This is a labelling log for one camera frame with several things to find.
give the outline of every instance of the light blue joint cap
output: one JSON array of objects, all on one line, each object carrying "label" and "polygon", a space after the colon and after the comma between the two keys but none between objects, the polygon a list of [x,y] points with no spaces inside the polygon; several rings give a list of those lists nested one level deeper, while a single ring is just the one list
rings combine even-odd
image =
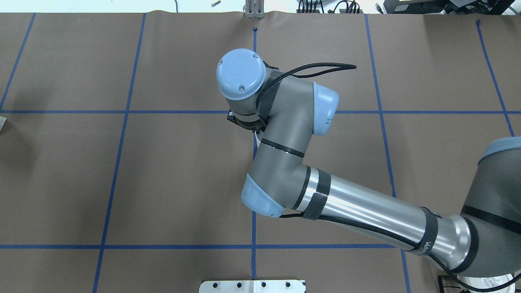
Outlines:
[{"label": "light blue joint cap", "polygon": [[483,160],[486,156],[491,155],[493,153],[519,148],[521,148],[521,137],[500,138],[492,141],[488,145],[487,149],[485,150],[485,153],[479,161],[481,162],[481,160]]},{"label": "light blue joint cap", "polygon": [[219,90],[232,101],[244,100],[255,94],[265,78],[264,62],[249,49],[231,50],[217,64]]},{"label": "light blue joint cap", "polygon": [[315,124],[313,134],[323,136],[333,122],[334,113],[337,110],[340,96],[332,89],[323,87],[313,82],[315,91]]},{"label": "light blue joint cap", "polygon": [[249,174],[246,174],[241,199],[245,206],[261,215],[276,218],[284,212],[284,207],[264,192]]}]

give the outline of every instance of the metal plate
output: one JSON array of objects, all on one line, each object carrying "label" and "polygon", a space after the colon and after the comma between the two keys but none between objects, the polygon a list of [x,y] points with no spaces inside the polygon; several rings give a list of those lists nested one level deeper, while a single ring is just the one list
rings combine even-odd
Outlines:
[{"label": "metal plate", "polygon": [[199,293],[305,293],[305,280],[226,280],[204,281]]}]

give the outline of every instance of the metal bracket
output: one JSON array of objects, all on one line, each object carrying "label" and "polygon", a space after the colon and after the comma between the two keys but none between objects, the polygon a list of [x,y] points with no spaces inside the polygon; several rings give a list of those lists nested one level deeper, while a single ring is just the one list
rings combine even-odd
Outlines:
[{"label": "metal bracket", "polygon": [[305,293],[304,280],[205,281],[199,293]]},{"label": "metal bracket", "polygon": [[264,18],[264,0],[246,0],[244,16],[246,18]]}]

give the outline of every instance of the blue grid line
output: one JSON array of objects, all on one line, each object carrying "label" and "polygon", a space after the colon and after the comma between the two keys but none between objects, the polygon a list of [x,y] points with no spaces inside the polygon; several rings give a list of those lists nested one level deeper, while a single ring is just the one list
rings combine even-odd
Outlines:
[{"label": "blue grid line", "polygon": [[380,98],[380,87],[378,86],[378,77],[376,76],[375,56],[373,54],[373,44],[371,42],[371,32],[369,30],[369,19],[367,18],[367,14],[365,14],[364,16],[365,27],[367,30],[367,42],[369,43],[369,54],[371,56],[371,66],[373,67],[373,79],[375,81],[376,100],[378,102],[378,113],[380,114],[380,124],[382,127],[383,145],[386,150],[387,170],[389,171],[389,181],[391,183],[392,197],[396,198],[396,189],[394,187],[394,176],[392,173],[391,156],[389,155],[389,144],[387,142],[386,124],[383,119],[382,100]]},{"label": "blue grid line", "polygon": [[100,249],[101,245],[4,244],[0,249]]},{"label": "blue grid line", "polygon": [[9,80],[7,81],[7,85],[5,86],[4,95],[2,96],[2,101],[0,101],[0,110],[4,107],[5,99],[7,98],[7,93],[9,92],[9,87],[11,86],[11,82],[13,81],[13,77],[15,76],[16,68],[18,67],[18,63],[20,62],[20,58],[22,57],[23,49],[26,46],[27,38],[29,38],[29,33],[31,32],[32,25],[34,23],[34,19],[36,17],[36,13],[33,13],[31,17],[31,22],[27,27],[26,35],[23,37],[22,46],[20,46],[20,51],[18,51],[18,55],[16,56],[15,64],[13,65],[13,69],[11,70],[11,75],[9,76]]},{"label": "blue grid line", "polygon": [[[5,244],[0,249],[100,249],[101,245]],[[389,244],[217,244],[217,245],[107,245],[104,250],[206,250],[206,249],[394,249]]]},{"label": "blue grid line", "polygon": [[[253,51],[257,53],[257,27],[253,27]],[[257,155],[257,140],[253,134],[253,159]],[[257,277],[257,213],[252,211],[252,280]]]},{"label": "blue grid line", "polygon": [[[387,158],[387,169],[389,171],[389,180],[391,182],[391,188],[392,188],[392,196],[396,198],[396,189],[394,186],[394,176],[392,173],[392,165],[391,165],[391,156],[389,154],[389,144],[387,141],[387,132],[386,132],[386,125],[385,121],[383,119],[383,109],[382,109],[382,101],[380,97],[380,87],[378,86],[378,78],[376,75],[376,65],[375,65],[375,56],[373,53],[373,44],[371,42],[371,32],[369,28],[369,18],[367,17],[367,14],[365,16],[365,27],[367,30],[367,42],[369,44],[369,54],[371,56],[371,66],[373,68],[373,79],[375,81],[375,91],[376,91],[376,99],[378,101],[378,111],[380,112],[380,124],[382,127],[382,135],[383,135],[383,144],[386,149],[386,158]],[[403,274],[404,274],[404,281],[405,281],[405,288],[407,290],[407,293],[411,293],[411,285],[409,282],[409,275],[408,275],[408,268],[407,268],[407,259],[405,258],[405,253],[403,250],[401,250],[401,257],[402,257],[402,266],[403,266]]]},{"label": "blue grid line", "polygon": [[[382,110],[384,114],[521,114],[521,111]],[[227,110],[0,110],[7,114],[227,114]],[[336,114],[380,114],[379,110],[338,110]]]},{"label": "blue grid line", "polygon": [[257,249],[360,249],[396,248],[389,244],[257,244]]},{"label": "blue grid line", "polygon": [[499,102],[501,104],[501,108],[503,109],[503,113],[505,115],[506,124],[508,125],[508,130],[510,131],[511,136],[515,136],[514,130],[512,129],[512,125],[510,124],[510,119],[508,117],[508,114],[506,113],[506,107],[505,107],[505,103],[503,102],[503,97],[501,96],[501,92],[499,90],[498,81],[495,79],[494,70],[492,69],[492,65],[490,64],[487,49],[485,48],[485,41],[483,40],[483,35],[481,34],[481,19],[476,20],[476,28],[478,29],[479,41],[481,42],[481,48],[483,49],[483,55],[485,56],[485,61],[487,62],[487,66],[490,71],[490,76],[492,77],[492,82],[494,83],[495,91],[498,94]]},{"label": "blue grid line", "polygon": [[407,268],[407,258],[405,256],[405,251],[400,249],[402,253],[402,265],[403,265],[403,275],[405,278],[405,288],[407,289],[407,293],[411,293],[411,282],[409,281],[409,269]]},{"label": "blue grid line", "polygon": [[141,41],[143,40],[143,30],[145,28],[145,20],[146,20],[146,13],[143,13],[143,19],[141,20],[141,30],[139,33],[138,48],[136,49],[136,53],[135,53],[134,68],[132,70],[132,79],[130,81],[130,86],[129,86],[129,94],[128,94],[128,98],[127,98],[127,109],[126,109],[126,113],[125,113],[125,118],[123,119],[123,126],[121,128],[121,137],[119,139],[118,154],[116,157],[116,166],[114,167],[114,176],[112,179],[112,186],[110,188],[110,196],[108,198],[107,214],[105,216],[105,225],[103,226],[103,235],[102,235],[102,239],[101,239],[100,254],[98,256],[98,263],[96,266],[96,275],[94,276],[94,285],[92,286],[92,293],[97,292],[97,285],[98,285],[98,281],[100,280],[100,271],[101,271],[101,265],[102,265],[102,261],[103,261],[105,241],[107,240],[108,223],[110,221],[110,212],[112,210],[114,191],[116,189],[116,181],[118,178],[119,163],[121,161],[121,151],[123,149],[123,141],[125,140],[125,131],[127,128],[127,121],[128,121],[128,116],[129,116],[128,111],[130,109],[130,102],[132,100],[132,91],[133,91],[133,87],[134,87],[135,73],[138,69],[139,52],[141,50]]},{"label": "blue grid line", "polygon": [[105,249],[166,249],[166,250],[183,250],[183,249],[251,249],[250,244],[223,244],[223,245],[105,245]]}]

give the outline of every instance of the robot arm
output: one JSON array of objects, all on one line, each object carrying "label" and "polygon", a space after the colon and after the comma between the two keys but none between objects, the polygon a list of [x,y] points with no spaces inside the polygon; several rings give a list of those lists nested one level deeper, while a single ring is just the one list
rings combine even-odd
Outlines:
[{"label": "robot arm", "polygon": [[[229,52],[217,65],[235,122],[253,130],[265,125],[241,194],[247,207],[270,217],[289,207],[304,218],[336,219],[413,254],[434,256],[458,275],[490,277],[521,268],[521,138],[491,143],[461,214],[442,217],[303,165],[311,136],[327,132],[339,96],[295,76],[263,91],[281,74],[248,49]],[[272,104],[257,102],[261,92]],[[268,109],[267,120],[261,108]]]}]

